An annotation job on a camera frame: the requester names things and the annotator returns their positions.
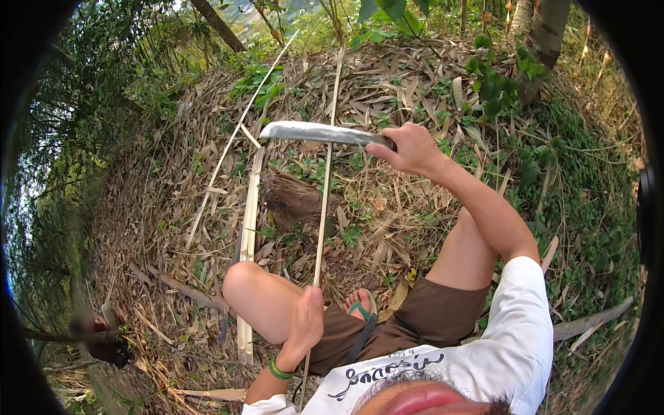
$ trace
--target green flip-flop strap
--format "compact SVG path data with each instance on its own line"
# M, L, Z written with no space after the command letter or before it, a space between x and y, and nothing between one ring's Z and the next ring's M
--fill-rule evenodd
M364 316L364 318L365 318L367 321L369 321L369 319L371 318L371 314L367 313L367 311L365 310L365 308L362 307L362 304L361 304L360 301L357 301L356 303L354 303L354 304L351 306L351 308L348 310L348 314L352 313L356 308L357 308L358 310L360 310L360 313L362 313L362 316Z

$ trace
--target machete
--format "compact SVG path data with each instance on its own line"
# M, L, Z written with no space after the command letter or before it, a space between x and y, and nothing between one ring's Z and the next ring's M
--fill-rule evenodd
M350 128L333 127L332 125L319 124L317 122L274 121L269 123L260 132L259 138L290 138L359 145L378 143L383 144L392 151L396 151L396 144L383 135L357 131Z

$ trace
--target brown shorts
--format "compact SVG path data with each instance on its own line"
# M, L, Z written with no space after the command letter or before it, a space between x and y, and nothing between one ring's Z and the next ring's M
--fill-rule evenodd
M436 347L459 345L473 333L484 310L489 287L467 291L419 278L403 307L378 324L357 361L389 355L419 344ZM325 376L345 365L355 339L366 321L346 314L332 303L325 310L323 338L311 350L311 372Z

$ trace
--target white t-shirt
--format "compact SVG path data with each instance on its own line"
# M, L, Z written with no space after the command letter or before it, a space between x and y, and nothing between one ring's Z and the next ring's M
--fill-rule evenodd
M472 400L484 401L505 392L512 397L514 415L534 414L544 398L552 361L553 326L542 269L520 256L503 268L480 339L443 349L422 345L337 367L323 379L302 414L351 414L358 398L377 380L399 370L425 367L454 381ZM284 394L245 404L242 413L297 414Z

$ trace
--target wristband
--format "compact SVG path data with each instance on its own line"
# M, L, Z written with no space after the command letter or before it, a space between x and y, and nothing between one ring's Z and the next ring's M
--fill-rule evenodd
M276 358L273 358L270 361L270 364L268 365L269 368L270 368L270 373L272 373L272 376L276 377L277 379L281 379L281 380L288 380L288 379L292 378L295 373L294 372L293 373L286 373L286 372L280 371L279 368L277 367L277 363L275 362L275 359Z

